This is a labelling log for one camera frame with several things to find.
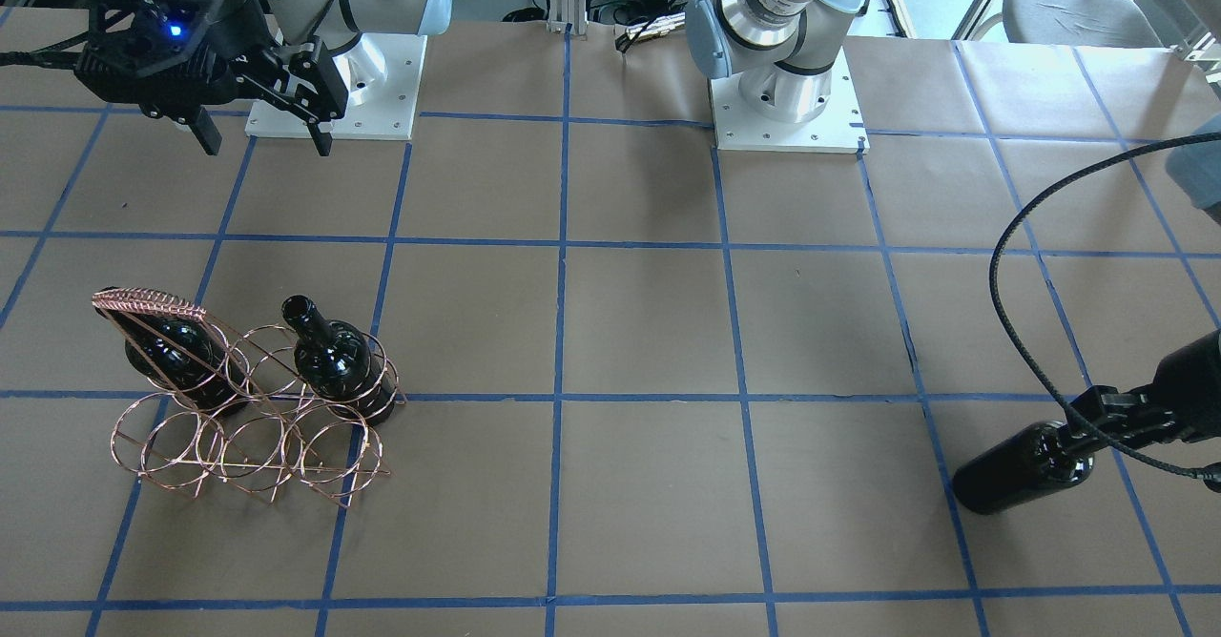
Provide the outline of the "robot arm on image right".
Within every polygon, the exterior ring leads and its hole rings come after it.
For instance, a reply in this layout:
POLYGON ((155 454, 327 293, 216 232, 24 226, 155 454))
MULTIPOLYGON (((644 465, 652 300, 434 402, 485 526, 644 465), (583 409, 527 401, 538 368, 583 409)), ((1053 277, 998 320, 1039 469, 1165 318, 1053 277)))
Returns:
MULTIPOLYGON (((709 81, 724 150, 864 153, 868 137, 842 41, 866 0, 690 0, 691 59, 709 81)), ((1072 455, 1219 436, 1219 334, 1172 351, 1151 384, 1085 390, 1061 422, 1024 438, 1072 455)))

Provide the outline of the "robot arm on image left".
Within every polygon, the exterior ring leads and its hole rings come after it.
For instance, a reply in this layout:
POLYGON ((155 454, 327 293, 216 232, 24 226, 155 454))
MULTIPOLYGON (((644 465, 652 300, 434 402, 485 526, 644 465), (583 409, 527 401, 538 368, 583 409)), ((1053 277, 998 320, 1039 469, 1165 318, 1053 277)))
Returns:
POLYGON ((409 142, 429 37, 453 0, 93 0, 63 62, 106 103, 171 120, 217 154, 210 109, 250 101, 245 132, 409 142))

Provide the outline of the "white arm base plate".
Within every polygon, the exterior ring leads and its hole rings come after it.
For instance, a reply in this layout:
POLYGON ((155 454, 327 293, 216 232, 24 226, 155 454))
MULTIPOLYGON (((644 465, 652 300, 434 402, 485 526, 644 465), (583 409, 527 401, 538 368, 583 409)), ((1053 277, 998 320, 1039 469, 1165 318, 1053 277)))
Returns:
POLYGON ((780 63, 708 82, 716 146, 725 151, 855 154, 869 149, 846 51, 829 71, 780 63))
MULTIPOLYGON (((429 37, 361 34, 346 52, 332 55, 341 78, 337 92, 348 93, 342 116, 320 120, 317 131, 333 140, 409 142, 422 85, 429 37)), ((245 133, 265 138, 310 138, 305 120, 270 103, 253 103, 245 133)))

